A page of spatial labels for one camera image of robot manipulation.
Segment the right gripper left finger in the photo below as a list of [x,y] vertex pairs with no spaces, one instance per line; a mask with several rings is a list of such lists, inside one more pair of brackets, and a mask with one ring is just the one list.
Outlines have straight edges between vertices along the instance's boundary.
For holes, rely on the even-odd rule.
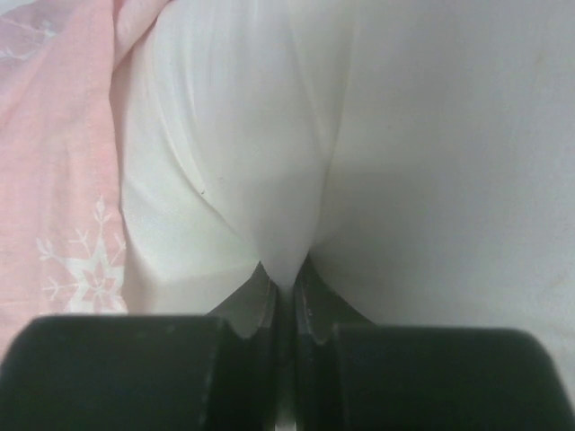
[[276,287],[259,264],[252,275],[215,309],[210,317],[224,319],[242,339],[252,337],[269,320],[275,307]]

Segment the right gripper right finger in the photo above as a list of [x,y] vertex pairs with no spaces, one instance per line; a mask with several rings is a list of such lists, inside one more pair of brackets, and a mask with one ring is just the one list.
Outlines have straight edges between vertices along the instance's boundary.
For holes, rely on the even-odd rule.
[[330,339],[335,326],[373,324],[322,280],[310,257],[299,270],[294,289],[296,332],[318,345]]

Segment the white pillow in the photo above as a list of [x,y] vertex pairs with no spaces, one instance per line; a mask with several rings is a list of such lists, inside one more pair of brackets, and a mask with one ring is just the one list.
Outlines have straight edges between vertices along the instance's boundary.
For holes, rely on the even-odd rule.
[[171,1],[111,100],[132,312],[574,329],[571,1]]

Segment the pink Journey pillow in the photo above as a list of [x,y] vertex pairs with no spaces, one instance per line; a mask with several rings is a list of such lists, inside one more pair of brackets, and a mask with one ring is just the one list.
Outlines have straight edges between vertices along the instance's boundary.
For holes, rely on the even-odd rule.
[[161,1],[32,1],[1,16],[1,322],[121,313],[111,80]]

